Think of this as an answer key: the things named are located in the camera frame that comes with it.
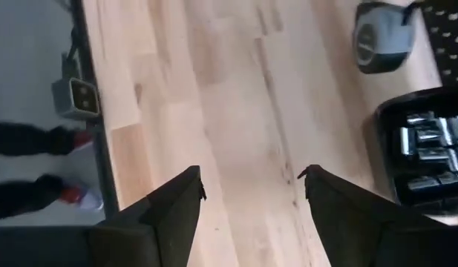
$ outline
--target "person's leg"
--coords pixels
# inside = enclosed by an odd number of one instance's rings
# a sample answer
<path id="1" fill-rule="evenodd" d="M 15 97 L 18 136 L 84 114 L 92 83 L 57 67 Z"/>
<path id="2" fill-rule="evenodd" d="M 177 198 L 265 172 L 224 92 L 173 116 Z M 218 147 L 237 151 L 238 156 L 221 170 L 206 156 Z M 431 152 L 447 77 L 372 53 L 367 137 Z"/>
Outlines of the person's leg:
<path id="1" fill-rule="evenodd" d="M 72 185 L 63 178 L 45 174 L 35 182 L 0 183 L 0 219 L 40 211 L 60 200 L 78 208 L 98 211 L 102 198 L 83 185 Z"/>
<path id="2" fill-rule="evenodd" d="M 26 156 L 41 153 L 52 155 L 69 154 L 81 134 L 63 127 L 44 131 L 32 125 L 0 122 L 0 154 L 5 156 Z"/>

